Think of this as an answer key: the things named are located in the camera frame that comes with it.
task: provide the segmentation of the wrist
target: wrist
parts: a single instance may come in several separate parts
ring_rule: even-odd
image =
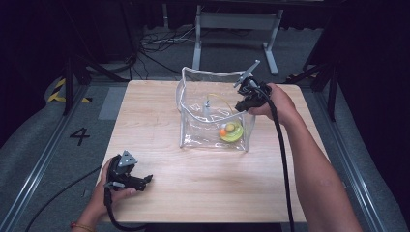
[[[88,205],[78,218],[77,223],[89,226],[91,228],[96,228],[97,223],[103,215],[104,212]]]

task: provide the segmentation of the metal stand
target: metal stand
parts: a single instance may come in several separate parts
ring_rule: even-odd
[[[297,82],[318,73],[310,87],[314,92],[321,92],[325,88],[326,84],[330,81],[329,97],[328,97],[328,113],[331,120],[335,119],[335,103],[337,93],[337,78],[338,71],[336,64],[322,64],[314,66],[298,75],[294,75],[287,79],[283,84],[296,84]]]
[[[201,6],[196,8],[195,22],[195,50],[193,53],[192,68],[199,70],[201,59],[201,29],[202,28],[230,28],[230,29],[250,29],[250,30],[270,30],[271,37],[263,47],[265,55],[271,69],[271,74],[278,74],[278,67],[275,62],[272,47],[277,36],[283,10],[277,14],[226,14],[201,12]]]

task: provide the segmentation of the yellow object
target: yellow object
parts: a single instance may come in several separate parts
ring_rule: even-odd
[[[228,132],[232,132],[232,131],[235,130],[235,125],[232,124],[232,123],[228,123],[228,124],[226,124],[225,130],[228,131]]]

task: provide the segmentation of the metal frame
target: metal frame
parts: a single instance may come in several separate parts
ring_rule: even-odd
[[[201,29],[202,28],[231,28],[231,29],[251,29],[251,30],[270,30],[271,36],[268,43],[264,43],[264,51],[268,60],[271,74],[278,74],[278,66],[275,62],[272,47],[283,10],[276,14],[226,14],[226,13],[206,13],[201,11],[201,6],[196,7],[195,22],[195,50],[193,52],[192,68],[199,70],[201,61]]]

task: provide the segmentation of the bracelet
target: bracelet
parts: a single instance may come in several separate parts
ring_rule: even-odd
[[[88,232],[97,232],[96,230],[94,230],[93,228],[91,228],[91,227],[89,227],[89,226],[82,225],[82,224],[77,224],[75,221],[72,221],[72,222],[70,223],[70,228],[73,229],[73,228],[75,228],[75,227],[84,229],[84,230],[86,230],[86,231],[88,231]]]

